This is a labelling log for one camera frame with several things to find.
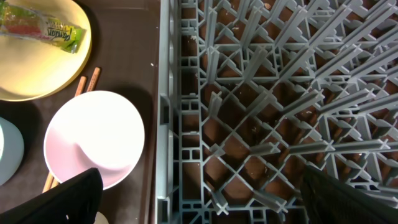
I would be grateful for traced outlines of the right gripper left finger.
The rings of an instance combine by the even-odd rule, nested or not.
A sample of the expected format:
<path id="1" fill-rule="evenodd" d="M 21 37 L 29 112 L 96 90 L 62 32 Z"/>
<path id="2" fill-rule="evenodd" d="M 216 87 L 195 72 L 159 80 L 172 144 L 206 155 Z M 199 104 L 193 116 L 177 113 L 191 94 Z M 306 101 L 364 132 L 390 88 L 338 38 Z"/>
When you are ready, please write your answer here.
<path id="1" fill-rule="evenodd" d="M 90 168 L 1 214 L 1 224 L 95 222 L 103 194 L 97 168 Z"/>

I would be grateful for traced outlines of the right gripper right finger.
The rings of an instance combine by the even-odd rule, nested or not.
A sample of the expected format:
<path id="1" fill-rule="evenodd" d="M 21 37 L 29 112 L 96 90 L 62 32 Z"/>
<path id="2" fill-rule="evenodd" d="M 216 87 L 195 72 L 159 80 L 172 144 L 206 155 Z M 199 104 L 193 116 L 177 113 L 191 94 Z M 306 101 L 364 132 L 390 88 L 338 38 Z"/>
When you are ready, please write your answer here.
<path id="1" fill-rule="evenodd" d="M 397 224 L 397 209 L 307 166 L 300 187 L 311 223 Z"/>

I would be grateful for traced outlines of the pink bowl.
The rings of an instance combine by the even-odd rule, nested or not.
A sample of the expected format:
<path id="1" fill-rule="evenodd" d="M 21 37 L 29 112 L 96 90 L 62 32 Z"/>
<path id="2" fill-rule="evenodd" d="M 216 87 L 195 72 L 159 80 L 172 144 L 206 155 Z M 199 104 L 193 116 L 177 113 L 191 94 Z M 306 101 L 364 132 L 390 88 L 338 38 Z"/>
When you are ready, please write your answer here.
<path id="1" fill-rule="evenodd" d="M 109 189 L 132 172 L 144 143 L 143 120 L 127 98 L 111 91 L 89 91 L 55 113 L 44 137 L 44 158 L 59 183 L 94 167 L 103 188 Z"/>

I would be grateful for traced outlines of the light blue bowl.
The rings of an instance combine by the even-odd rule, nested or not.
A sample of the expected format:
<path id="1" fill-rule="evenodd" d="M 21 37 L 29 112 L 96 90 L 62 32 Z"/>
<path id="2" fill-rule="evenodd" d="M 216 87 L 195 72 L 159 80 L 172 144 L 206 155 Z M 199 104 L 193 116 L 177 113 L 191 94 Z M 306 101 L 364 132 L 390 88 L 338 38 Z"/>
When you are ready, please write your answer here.
<path id="1" fill-rule="evenodd" d="M 19 129 L 1 118 L 1 185 L 18 170 L 24 155 L 24 140 Z"/>

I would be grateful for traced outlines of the wooden chopstick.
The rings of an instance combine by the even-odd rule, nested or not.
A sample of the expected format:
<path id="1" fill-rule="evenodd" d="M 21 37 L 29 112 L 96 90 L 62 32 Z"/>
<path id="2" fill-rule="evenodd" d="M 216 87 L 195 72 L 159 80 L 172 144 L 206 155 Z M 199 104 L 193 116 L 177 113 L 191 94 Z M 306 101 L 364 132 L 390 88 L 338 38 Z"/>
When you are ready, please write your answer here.
<path id="1" fill-rule="evenodd" d="M 90 81 L 88 83 L 88 87 L 86 88 L 86 85 L 84 87 L 83 93 L 89 92 L 89 91 L 93 91 L 95 89 L 95 86 L 97 84 L 97 81 L 99 79 L 99 75 L 100 75 L 101 69 L 99 67 L 96 67 L 93 71 L 93 74 L 90 78 Z"/>
<path id="2" fill-rule="evenodd" d="M 78 83 L 78 86 L 77 86 L 77 89 L 75 92 L 75 96 L 78 96 L 83 93 L 84 87 L 86 85 L 86 80 L 87 80 L 86 77 L 80 78 L 80 81 Z M 42 192 L 44 193 L 44 192 L 56 187 L 58 184 L 59 183 L 54 179 L 54 176 L 49 172 Z"/>

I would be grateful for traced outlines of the green snack wrapper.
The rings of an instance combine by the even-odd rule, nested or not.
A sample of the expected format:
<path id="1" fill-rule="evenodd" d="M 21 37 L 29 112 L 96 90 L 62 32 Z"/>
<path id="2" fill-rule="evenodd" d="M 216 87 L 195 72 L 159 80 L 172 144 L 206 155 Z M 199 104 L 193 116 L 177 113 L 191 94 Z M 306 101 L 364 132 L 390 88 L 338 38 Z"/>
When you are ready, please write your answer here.
<path id="1" fill-rule="evenodd" d="M 39 40 L 74 54 L 84 33 L 57 17 L 1 1 L 1 35 Z"/>

